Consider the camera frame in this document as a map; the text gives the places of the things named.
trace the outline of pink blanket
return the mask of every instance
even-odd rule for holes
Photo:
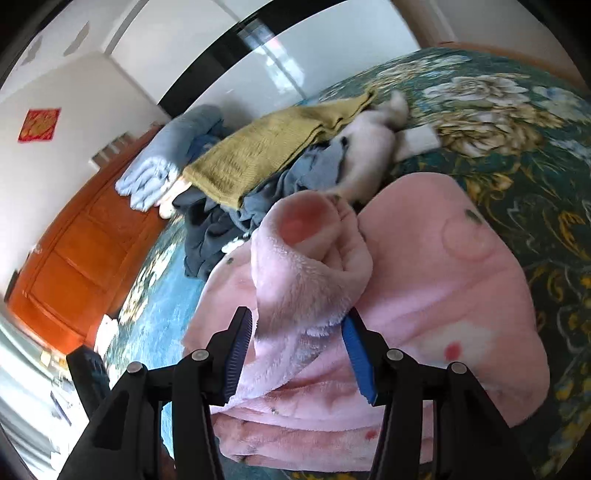
[[[222,453],[250,465],[371,467],[383,409],[360,395],[340,337],[353,305],[418,362],[466,363],[509,425],[547,393],[522,270],[444,175],[405,176],[358,218],[316,192],[278,202],[252,241],[213,270],[187,351],[205,347],[240,305],[254,312],[253,338],[236,395],[212,413]],[[425,402],[421,461],[432,455],[432,418]]]

